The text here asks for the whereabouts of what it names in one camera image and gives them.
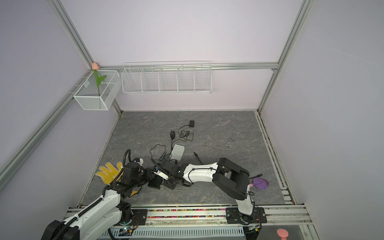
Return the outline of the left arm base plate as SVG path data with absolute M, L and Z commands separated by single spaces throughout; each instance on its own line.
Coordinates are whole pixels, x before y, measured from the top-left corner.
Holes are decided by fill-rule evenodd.
M 143 226 L 146 224 L 147 215 L 147 209 L 124 210 L 119 224 L 122 226 Z

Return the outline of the black network switch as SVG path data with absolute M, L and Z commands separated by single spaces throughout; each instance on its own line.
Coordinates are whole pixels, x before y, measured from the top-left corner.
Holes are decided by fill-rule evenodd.
M 155 176 L 152 180 L 148 182 L 148 187 L 156 190 L 160 190 L 161 185 L 163 184 L 163 178 L 160 176 Z

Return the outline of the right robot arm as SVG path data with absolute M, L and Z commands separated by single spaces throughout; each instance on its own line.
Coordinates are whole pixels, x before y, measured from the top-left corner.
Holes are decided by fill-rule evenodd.
M 250 173 L 229 159 L 220 158 L 218 162 L 209 165 L 165 162 L 155 166 L 152 173 L 154 178 L 149 181 L 148 187 L 158 190 L 161 186 L 174 190 L 178 184 L 191 187 L 197 182 L 213 183 L 237 202 L 238 216 L 229 216 L 228 220 L 249 225 L 255 219 Z

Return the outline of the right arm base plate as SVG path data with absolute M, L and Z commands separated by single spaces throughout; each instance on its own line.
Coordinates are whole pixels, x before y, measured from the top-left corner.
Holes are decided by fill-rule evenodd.
M 254 207 L 250 216 L 240 213 L 238 208 L 226 208 L 226 219 L 228 224 L 265 224 L 267 217 L 264 208 Z

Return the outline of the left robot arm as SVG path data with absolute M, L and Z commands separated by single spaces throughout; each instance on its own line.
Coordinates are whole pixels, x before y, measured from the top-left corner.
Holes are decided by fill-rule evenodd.
M 64 221 L 53 221 L 45 229 L 43 240 L 96 240 L 104 232 L 115 239 L 111 227 L 122 225 L 132 233 L 145 223 L 145 214 L 135 214 L 126 198 L 134 196 L 136 188 L 141 189 L 154 175 L 151 169 L 142 166 L 142 160 L 131 159 L 131 150 L 126 150 L 123 168 L 118 175 L 104 187 L 99 196 L 86 208 Z

